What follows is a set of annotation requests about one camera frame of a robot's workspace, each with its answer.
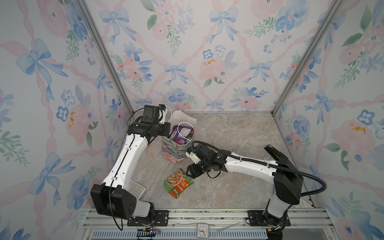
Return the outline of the purple candy packet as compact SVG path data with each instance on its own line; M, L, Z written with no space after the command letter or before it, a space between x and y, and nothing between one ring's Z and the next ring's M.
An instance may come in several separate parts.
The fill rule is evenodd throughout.
M169 139L179 145L187 144L194 136L195 130L191 127L174 126Z

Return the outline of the floral paper gift bag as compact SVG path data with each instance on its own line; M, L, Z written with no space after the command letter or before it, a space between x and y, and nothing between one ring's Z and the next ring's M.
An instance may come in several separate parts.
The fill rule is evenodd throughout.
M186 158L187 149L196 133L197 120L177 110L172 113L168 122L171 123L171 130L168 136L161 137L162 155L177 165Z

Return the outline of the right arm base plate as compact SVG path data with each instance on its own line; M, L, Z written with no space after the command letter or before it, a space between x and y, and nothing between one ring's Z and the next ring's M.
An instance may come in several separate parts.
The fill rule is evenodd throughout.
M264 210L247 211L247 223L251 227L289 227L291 222L288 217L288 211L285 211L281 218L265 213Z

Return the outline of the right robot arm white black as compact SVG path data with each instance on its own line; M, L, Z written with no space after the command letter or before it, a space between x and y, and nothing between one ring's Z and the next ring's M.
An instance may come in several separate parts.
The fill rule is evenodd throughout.
M269 239L281 240L283 230L289 225L288 210L300 203L304 180L283 153L271 145L265 149L272 156L271 161L250 159L230 151L211 149L207 145L198 144L187 149L186 156L193 163L188 166L186 174L196 179L211 171L219 174L240 173L273 184L275 192L266 208L262 212L249 211L245 222L251 227L267 227Z

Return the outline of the orange green noodle packet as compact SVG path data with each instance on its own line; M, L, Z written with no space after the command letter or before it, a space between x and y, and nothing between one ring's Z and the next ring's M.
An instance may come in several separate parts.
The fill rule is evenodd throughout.
M178 169L164 181L165 190L177 199L190 185L193 179L186 175L183 169Z

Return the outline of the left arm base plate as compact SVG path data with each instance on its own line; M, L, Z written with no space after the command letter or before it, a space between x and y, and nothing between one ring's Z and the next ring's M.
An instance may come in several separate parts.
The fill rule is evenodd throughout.
M147 217L134 217L127 221L128 227L167 227L169 221L168 210L150 211Z

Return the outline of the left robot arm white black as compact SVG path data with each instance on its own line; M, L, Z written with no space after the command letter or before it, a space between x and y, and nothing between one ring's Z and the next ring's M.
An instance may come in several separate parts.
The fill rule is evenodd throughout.
M171 124L165 117L155 122L142 117L139 122L133 122L128 129L125 143L118 159L100 185L93 185L91 197L96 211L100 215L114 219L135 219L144 225L150 225L155 220L155 208L151 202L138 200L129 193L130 183L145 148L158 136L167 137Z

